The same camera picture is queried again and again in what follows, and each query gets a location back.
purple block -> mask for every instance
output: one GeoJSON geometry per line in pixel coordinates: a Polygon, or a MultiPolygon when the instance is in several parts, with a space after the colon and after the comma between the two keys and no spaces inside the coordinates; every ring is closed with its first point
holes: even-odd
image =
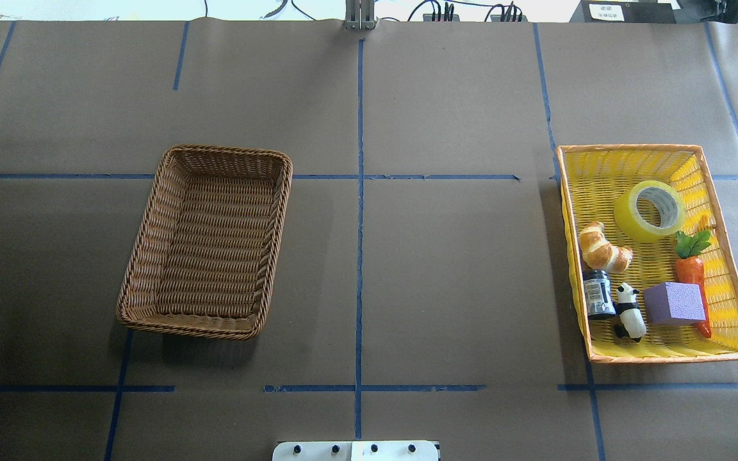
{"type": "Polygon", "coordinates": [[[690,325],[705,320],[700,286],[667,281],[643,292],[648,323],[690,325]]]}

yellow tape roll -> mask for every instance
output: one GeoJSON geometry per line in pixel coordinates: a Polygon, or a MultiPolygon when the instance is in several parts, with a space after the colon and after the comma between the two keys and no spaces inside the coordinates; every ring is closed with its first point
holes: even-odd
{"type": "Polygon", "coordinates": [[[643,243],[670,236],[685,223],[685,201],[676,189],[664,182],[642,181],[614,203],[614,219],[626,236],[643,243]],[[637,199],[652,202],[659,212],[660,225],[645,221],[636,207],[637,199]]]}

toy carrot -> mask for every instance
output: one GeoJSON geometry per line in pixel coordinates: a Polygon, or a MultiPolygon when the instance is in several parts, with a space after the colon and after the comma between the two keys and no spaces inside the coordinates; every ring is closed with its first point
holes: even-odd
{"type": "Polygon", "coordinates": [[[676,254],[679,256],[676,260],[676,279],[679,283],[695,283],[700,286],[705,321],[697,321],[694,326],[706,338],[711,337],[711,321],[708,317],[708,300],[705,297],[705,263],[700,253],[711,246],[708,241],[710,238],[711,231],[707,229],[694,236],[688,236],[681,230],[676,233],[676,254]]]}

panda figurine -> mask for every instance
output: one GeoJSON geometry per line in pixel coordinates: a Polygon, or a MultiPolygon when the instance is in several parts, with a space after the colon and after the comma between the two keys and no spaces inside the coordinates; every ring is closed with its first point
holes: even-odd
{"type": "Polygon", "coordinates": [[[645,322],[642,320],[642,313],[639,312],[639,304],[636,303],[636,295],[638,294],[639,290],[627,283],[623,282],[623,285],[617,287],[619,303],[614,308],[617,309],[617,315],[621,323],[614,325],[614,332],[618,338],[629,337],[639,342],[639,339],[647,332],[645,322]]]}

bread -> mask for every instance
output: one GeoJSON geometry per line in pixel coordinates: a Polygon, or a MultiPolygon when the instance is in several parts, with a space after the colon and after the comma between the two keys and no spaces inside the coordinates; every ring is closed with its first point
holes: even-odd
{"type": "Polygon", "coordinates": [[[580,231],[580,249],[582,258],[592,269],[603,269],[608,272],[622,272],[630,265],[634,251],[630,247],[612,245],[605,238],[605,225],[594,221],[580,231]]]}

